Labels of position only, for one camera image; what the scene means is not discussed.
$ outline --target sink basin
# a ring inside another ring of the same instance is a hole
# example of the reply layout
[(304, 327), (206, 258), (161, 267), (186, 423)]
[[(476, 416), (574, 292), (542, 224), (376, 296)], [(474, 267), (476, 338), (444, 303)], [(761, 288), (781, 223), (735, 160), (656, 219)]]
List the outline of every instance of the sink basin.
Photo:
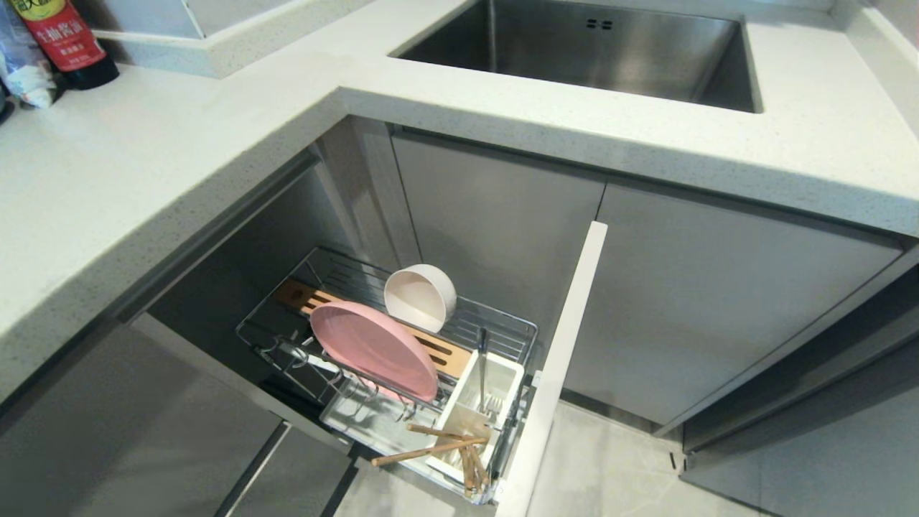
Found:
[(757, 112), (736, 21), (551, 0), (482, 0), (397, 55)]

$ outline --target open cabinet door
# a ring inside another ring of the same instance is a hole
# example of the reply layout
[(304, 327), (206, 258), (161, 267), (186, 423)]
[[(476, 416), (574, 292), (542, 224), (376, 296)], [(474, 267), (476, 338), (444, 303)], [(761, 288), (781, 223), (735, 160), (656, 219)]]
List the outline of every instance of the open cabinet door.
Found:
[(574, 270), (568, 296), (549, 348), (549, 355), (530, 406), (527, 422), (517, 443), (513, 463), (495, 493), (497, 517), (523, 517), (527, 514), (539, 466), (549, 441), (555, 408), (562, 394), (568, 363), (584, 318), (587, 298), (594, 283), (596, 266), (607, 237), (607, 226), (593, 222), (584, 240), (581, 257)]

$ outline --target stainless steel rack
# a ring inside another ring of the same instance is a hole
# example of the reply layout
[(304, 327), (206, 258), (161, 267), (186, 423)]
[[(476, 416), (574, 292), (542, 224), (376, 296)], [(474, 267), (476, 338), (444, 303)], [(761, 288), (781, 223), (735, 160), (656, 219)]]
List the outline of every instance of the stainless steel rack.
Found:
[[(324, 247), (317, 247), (290, 272), (290, 279), (341, 298), (386, 312), (383, 287), (390, 272)], [(458, 296), (453, 317), (437, 336), (466, 350), (475, 350), (479, 330), (488, 331), (489, 351), (527, 367), (538, 329), (535, 324), (506, 312)], [(443, 410), (456, 378), (438, 373), (437, 396), (432, 402), (419, 400), (398, 386), (355, 371), (336, 362), (312, 337), (309, 317), (273, 299), (270, 294), (237, 326), (236, 333), (263, 361), (285, 375), (304, 392), (325, 404), (323, 423), (381, 454), (396, 454), (422, 448), (430, 437), (406, 430), (406, 421), (432, 425)], [(309, 367), (323, 383), (309, 386), (294, 371)], [(378, 396), (384, 387), (399, 396)], [(500, 436), (489, 462), (492, 479), (501, 475), (516, 437), (521, 399), (528, 387), (521, 385), (505, 422), (497, 422)], [(403, 463), (458, 494), (463, 487), (428, 467), (425, 458)], [(491, 500), (491, 493), (477, 494), (472, 502)]]

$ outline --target white quartz countertop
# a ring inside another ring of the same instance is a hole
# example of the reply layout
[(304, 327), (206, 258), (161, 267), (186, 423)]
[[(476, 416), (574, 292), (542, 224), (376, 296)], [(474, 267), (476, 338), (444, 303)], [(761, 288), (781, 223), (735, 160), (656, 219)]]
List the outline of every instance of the white quartz countertop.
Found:
[(0, 400), (348, 114), (919, 236), (919, 142), (828, 15), (641, 3), (741, 9), (752, 114), (387, 57), (469, 3), (377, 0), (222, 80), (122, 65), (18, 110), (0, 126)]

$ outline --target wooden chopsticks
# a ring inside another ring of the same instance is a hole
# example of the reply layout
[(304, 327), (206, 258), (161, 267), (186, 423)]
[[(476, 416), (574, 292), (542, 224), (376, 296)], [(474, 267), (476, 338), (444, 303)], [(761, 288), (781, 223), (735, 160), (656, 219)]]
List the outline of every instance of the wooden chopsticks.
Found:
[(449, 438), (455, 442), (444, 443), (443, 445), (436, 445), (426, 449), (418, 449), (417, 451), (410, 451), (408, 453), (381, 456), (370, 460), (370, 463), (374, 466), (389, 465), (428, 454), (438, 454), (445, 451), (452, 451), (453, 449), (459, 449), (459, 457), (462, 460), (463, 485), (466, 489), (466, 496), (471, 497), (473, 493), (484, 492), (485, 488), (491, 483), (488, 472), (482, 465), (482, 459), (479, 456), (479, 452), (475, 448), (475, 445), (488, 443), (487, 438), (476, 438), (475, 436), (441, 431), (418, 424), (408, 424), (408, 430), (439, 436), (441, 438)]

